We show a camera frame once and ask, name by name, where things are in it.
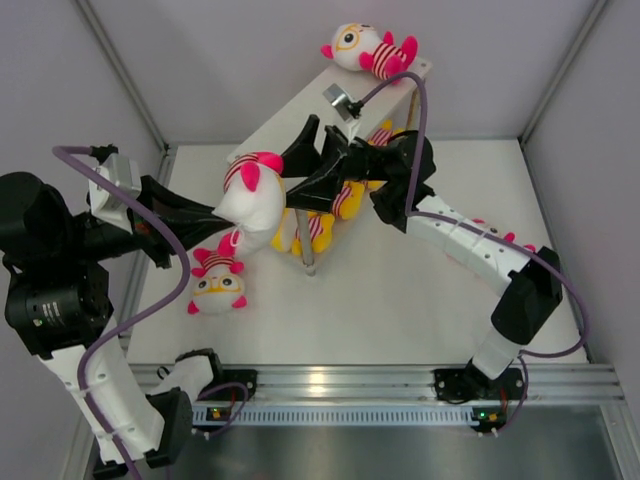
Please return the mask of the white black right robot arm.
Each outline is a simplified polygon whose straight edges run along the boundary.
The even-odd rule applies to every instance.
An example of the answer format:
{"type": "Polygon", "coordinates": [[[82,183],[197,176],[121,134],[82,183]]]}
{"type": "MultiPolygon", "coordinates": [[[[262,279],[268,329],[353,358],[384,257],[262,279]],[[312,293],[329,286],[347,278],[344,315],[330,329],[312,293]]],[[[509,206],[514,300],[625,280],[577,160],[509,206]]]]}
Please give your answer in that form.
{"type": "Polygon", "coordinates": [[[370,195],[378,218],[439,248],[479,275],[499,298],[491,328],[467,364],[436,370],[437,398],[450,404],[522,399],[524,374],[512,364],[563,299],[558,255],[547,247],[521,247],[450,207],[426,183],[436,165],[433,147],[419,131],[373,146],[328,126],[317,149],[319,128],[319,118],[310,115],[283,154],[285,177],[301,181],[288,191],[288,206],[326,213],[344,181],[382,181],[370,195]]]}

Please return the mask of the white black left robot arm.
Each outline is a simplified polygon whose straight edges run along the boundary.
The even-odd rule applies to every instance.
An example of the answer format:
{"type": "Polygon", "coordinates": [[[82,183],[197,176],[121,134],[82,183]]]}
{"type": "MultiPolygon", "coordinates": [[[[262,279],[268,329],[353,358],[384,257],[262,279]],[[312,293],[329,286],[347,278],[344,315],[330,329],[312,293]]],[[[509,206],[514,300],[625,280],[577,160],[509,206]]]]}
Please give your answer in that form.
{"type": "Polygon", "coordinates": [[[147,176],[136,195],[98,174],[91,185],[123,207],[122,226],[92,212],[72,214],[61,194],[31,173],[2,176],[5,317],[89,423],[100,449],[94,477],[115,479],[135,476],[140,460],[152,468],[173,464],[191,432],[195,402],[222,401],[214,417],[226,429],[252,392],[211,349],[179,355],[155,390],[140,388],[119,342],[121,328],[112,323],[103,261],[142,251],[161,268],[172,258],[186,263],[188,249],[224,221],[147,176]]]}

